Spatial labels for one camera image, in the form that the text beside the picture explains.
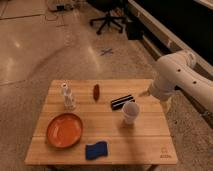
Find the chair wheel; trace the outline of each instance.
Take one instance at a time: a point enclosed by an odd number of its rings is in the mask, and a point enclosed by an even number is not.
[[[97,33],[97,35],[100,35],[100,34],[101,34],[101,32],[100,32],[100,31],[97,31],[96,33]]]
[[[94,24],[93,24],[93,21],[90,21],[90,22],[89,22],[89,24],[90,24],[91,26],[93,26],[93,25],[94,25]]]
[[[123,29],[120,29],[118,32],[119,32],[119,33],[123,33]]]

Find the blue sponge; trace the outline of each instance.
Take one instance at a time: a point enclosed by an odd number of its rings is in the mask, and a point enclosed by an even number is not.
[[[100,156],[108,156],[107,142],[100,141],[94,145],[86,145],[87,160],[94,160]]]

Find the cup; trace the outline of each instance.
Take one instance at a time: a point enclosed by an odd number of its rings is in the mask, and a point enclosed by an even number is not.
[[[126,102],[123,105],[124,121],[126,124],[133,124],[140,113],[140,107],[135,102]]]

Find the table leg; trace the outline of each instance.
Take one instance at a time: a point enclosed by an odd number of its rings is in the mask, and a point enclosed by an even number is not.
[[[47,168],[49,168],[51,171],[59,171],[55,166],[53,165],[47,165]]]
[[[156,168],[158,167],[158,165],[151,165],[150,168],[147,171],[154,171]]]

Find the office chair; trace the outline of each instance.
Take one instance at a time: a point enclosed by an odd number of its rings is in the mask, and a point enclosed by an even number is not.
[[[122,20],[122,22],[124,22],[125,18],[124,17],[113,17],[110,14],[110,11],[112,11],[113,9],[122,5],[120,0],[87,0],[87,2],[90,5],[92,5],[94,8],[106,13],[105,17],[90,20],[91,26],[93,26],[95,21],[104,21],[103,24],[101,25],[101,27],[96,32],[98,35],[101,34],[101,31],[105,25],[110,26],[111,23],[113,23],[119,27],[119,31],[118,31],[119,33],[123,32],[123,27],[119,23],[117,23],[116,20]]]

